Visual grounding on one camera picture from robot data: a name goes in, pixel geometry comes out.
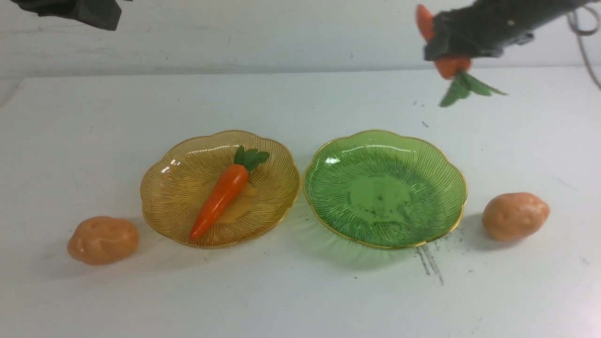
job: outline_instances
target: green glass plate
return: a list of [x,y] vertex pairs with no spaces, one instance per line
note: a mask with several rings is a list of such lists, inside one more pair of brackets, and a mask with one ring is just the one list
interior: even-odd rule
[[465,178],[428,142],[365,131],[325,144],[305,172],[305,196],[336,234],[380,249],[417,247],[457,227]]

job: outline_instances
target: potato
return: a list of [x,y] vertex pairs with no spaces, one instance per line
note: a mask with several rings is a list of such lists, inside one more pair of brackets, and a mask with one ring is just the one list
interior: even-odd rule
[[134,253],[138,242],[138,230],[130,221],[98,216],[77,226],[67,244],[67,252],[87,265],[104,265]]
[[484,208],[482,224],[497,241],[515,241],[540,230],[549,218],[549,205],[528,192],[493,198]]

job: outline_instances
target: carrot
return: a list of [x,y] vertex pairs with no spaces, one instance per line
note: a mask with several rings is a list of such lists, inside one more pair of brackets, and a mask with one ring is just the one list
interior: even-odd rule
[[199,238],[217,222],[225,208],[244,190],[250,172],[268,159],[268,152],[259,152],[257,149],[245,151],[244,146],[238,147],[234,164],[219,175],[213,191],[200,209],[190,231],[191,241]]
[[[433,16],[426,6],[418,5],[415,10],[415,20],[421,36],[426,42],[434,39]],[[467,72],[472,67],[472,60],[465,56],[440,57],[434,61],[438,73],[445,80],[452,79],[459,72]]]

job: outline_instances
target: gold plate rim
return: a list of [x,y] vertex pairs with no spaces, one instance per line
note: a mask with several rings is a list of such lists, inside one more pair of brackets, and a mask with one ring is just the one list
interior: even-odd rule
[[[169,237],[167,235],[164,235],[163,233],[161,233],[160,231],[158,231],[152,224],[151,222],[149,222],[148,220],[148,216],[147,213],[145,211],[144,208],[144,194],[142,192],[142,186],[144,185],[144,181],[146,180],[146,177],[149,175],[149,173],[151,171],[153,171],[155,169],[155,167],[159,166],[160,163],[164,160],[167,160],[168,154],[171,153],[175,148],[179,147],[180,145],[192,141],[192,140],[197,140],[197,139],[203,139],[203,138],[211,138],[211,137],[215,137],[217,135],[220,134],[226,134],[226,133],[243,133],[243,134],[248,134],[252,137],[256,137],[260,140],[265,140],[265,141],[270,141],[270,142],[274,142],[279,144],[285,151],[286,153],[290,156],[290,158],[292,159],[292,167],[294,168],[297,178],[298,178],[298,184],[296,185],[296,191],[294,192],[294,199],[292,200],[292,202],[290,203],[290,206],[284,211],[284,213],[282,214],[282,217],[274,223],[274,225],[272,227],[270,227],[269,229],[265,230],[262,233],[259,233],[255,236],[252,236],[250,238],[245,239],[244,241],[236,241],[236,242],[231,242],[231,243],[227,243],[227,244],[222,244],[222,245],[195,245],[195,244],[191,244],[190,242],[185,242],[185,241],[180,241],[176,238],[172,238]],[[179,142],[178,144],[174,145],[173,147],[171,147],[163,157],[161,157],[160,160],[158,160],[155,164],[153,164],[145,173],[144,176],[142,177],[142,181],[140,183],[140,198],[142,200],[142,217],[144,218],[144,221],[146,222],[146,224],[148,224],[148,226],[153,229],[156,233],[158,233],[159,235],[166,237],[174,242],[177,242],[179,244],[183,244],[187,247],[191,247],[191,248],[199,248],[199,249],[206,249],[206,250],[214,250],[214,249],[222,249],[222,248],[229,248],[229,247],[233,247],[236,245],[240,245],[249,241],[252,241],[253,239],[257,239],[263,235],[265,235],[266,233],[270,232],[271,230],[273,230],[276,226],[278,226],[280,223],[282,223],[282,221],[284,220],[284,218],[286,218],[286,216],[288,215],[288,213],[290,212],[290,209],[292,209],[292,207],[294,206],[294,204],[296,203],[297,199],[298,199],[298,195],[299,195],[299,191],[301,189],[301,183],[302,183],[302,176],[301,176],[301,172],[298,169],[298,166],[296,165],[296,161],[294,161],[294,156],[292,156],[292,152],[290,151],[290,149],[288,149],[288,147],[286,147],[285,145],[283,145],[283,143],[280,143],[276,140],[273,140],[271,138],[266,138],[266,137],[261,137],[255,133],[249,132],[249,131],[243,131],[241,129],[230,129],[227,131],[221,131],[221,132],[217,132],[215,134],[211,134],[211,135],[203,135],[203,136],[197,136],[197,137],[191,137],[188,138],[186,140],[183,140],[182,142]]]
[[[438,236],[436,238],[433,238],[433,239],[431,239],[429,241],[423,241],[423,242],[419,242],[417,244],[407,245],[407,246],[403,246],[403,247],[386,247],[386,246],[382,246],[382,245],[374,245],[374,244],[371,244],[371,243],[368,243],[368,242],[364,242],[364,241],[360,241],[360,240],[355,239],[355,238],[348,237],[347,235],[345,235],[343,233],[340,233],[339,231],[336,231],[329,224],[327,224],[321,217],[319,217],[319,215],[317,214],[317,211],[315,210],[315,207],[313,206],[313,203],[311,202],[311,199],[309,198],[309,195],[307,193],[307,173],[309,172],[309,169],[311,167],[313,167],[313,165],[315,164],[315,161],[317,159],[317,155],[319,155],[319,153],[325,147],[327,147],[328,145],[330,145],[330,144],[332,144],[334,142],[337,142],[337,141],[340,141],[340,140],[351,139],[351,138],[356,137],[358,135],[366,134],[366,133],[369,133],[369,132],[384,132],[384,133],[388,133],[388,134],[397,136],[399,138],[417,140],[417,141],[429,144],[434,149],[436,149],[442,155],[442,157],[444,157],[445,161],[451,167],[453,167],[455,170],[457,170],[457,172],[459,173],[459,175],[461,175],[461,180],[463,181],[463,185],[465,186],[465,199],[464,199],[464,201],[463,201],[463,203],[461,205],[461,213],[459,214],[459,218],[457,219],[457,221],[455,222],[455,224],[452,227],[449,228],[449,231],[447,231],[447,232],[443,233],[442,235],[440,235],[440,236]],[[438,147],[436,147],[434,144],[432,144],[432,143],[430,143],[430,142],[428,142],[426,140],[422,140],[422,139],[417,138],[417,137],[403,136],[403,135],[400,135],[400,134],[397,134],[397,133],[394,133],[394,132],[391,132],[391,131],[385,131],[383,129],[368,129],[366,131],[360,131],[360,132],[354,133],[353,135],[350,135],[350,136],[338,137],[338,138],[335,138],[333,140],[330,140],[330,141],[326,142],[324,145],[322,145],[315,152],[315,154],[313,155],[313,158],[311,159],[311,163],[309,163],[309,165],[305,169],[305,171],[303,173],[303,176],[302,176],[302,189],[303,189],[303,192],[304,192],[304,195],[305,195],[305,199],[307,200],[307,203],[311,207],[311,211],[313,211],[313,214],[315,215],[315,217],[317,218],[317,220],[321,224],[323,224],[323,226],[325,226],[331,232],[335,233],[336,235],[338,235],[338,236],[340,236],[340,237],[342,237],[342,238],[344,238],[344,239],[346,239],[348,241],[351,241],[351,242],[354,242],[354,243],[357,243],[357,244],[361,244],[361,245],[365,245],[366,247],[370,247],[370,248],[374,248],[374,249],[379,249],[379,250],[404,250],[404,249],[417,248],[417,247],[420,247],[420,246],[425,245],[427,243],[434,242],[437,239],[443,238],[444,236],[448,235],[449,233],[451,233],[453,230],[455,230],[459,226],[459,224],[461,223],[461,220],[463,219],[463,213],[465,212],[465,204],[468,201],[468,183],[467,183],[467,181],[465,179],[465,176],[463,175],[463,173],[461,172],[461,170],[459,170],[459,168],[457,168],[453,163],[451,163],[451,161],[449,161],[448,157],[445,155],[444,152],[442,152]]]

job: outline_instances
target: white wall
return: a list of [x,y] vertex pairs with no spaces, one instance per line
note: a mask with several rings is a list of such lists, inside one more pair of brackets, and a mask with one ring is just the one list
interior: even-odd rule
[[[432,11],[471,0],[424,0]],[[0,0],[0,78],[430,67],[404,0],[134,0],[116,32],[40,18]],[[601,64],[601,34],[587,40]],[[581,64],[560,19],[481,66]]]

